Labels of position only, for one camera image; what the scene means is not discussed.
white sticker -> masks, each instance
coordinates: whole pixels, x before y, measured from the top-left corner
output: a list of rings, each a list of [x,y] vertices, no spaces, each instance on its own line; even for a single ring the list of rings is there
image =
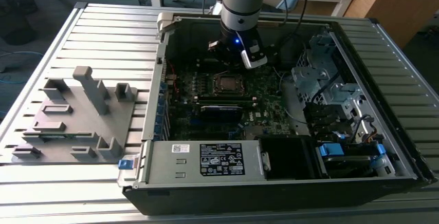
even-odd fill
[[[188,144],[172,144],[172,153],[189,153]]]

blue latch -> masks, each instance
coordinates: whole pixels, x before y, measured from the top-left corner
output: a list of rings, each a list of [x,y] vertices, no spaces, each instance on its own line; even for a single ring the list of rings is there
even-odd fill
[[[325,143],[318,147],[321,156],[343,156],[343,148],[339,143]]]
[[[117,164],[118,169],[125,169],[129,170],[134,167],[134,161],[133,160],[118,160],[118,164]]]
[[[385,154],[385,148],[384,145],[381,145],[380,143],[376,145],[376,149],[380,155]]]
[[[339,132],[332,132],[333,134],[336,134],[336,136],[340,138],[340,139],[345,139],[345,135],[339,133]]]

power supply label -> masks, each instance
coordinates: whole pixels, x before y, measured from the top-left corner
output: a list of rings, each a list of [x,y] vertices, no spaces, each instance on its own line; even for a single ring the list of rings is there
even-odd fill
[[[240,143],[200,144],[200,173],[202,176],[244,175]]]

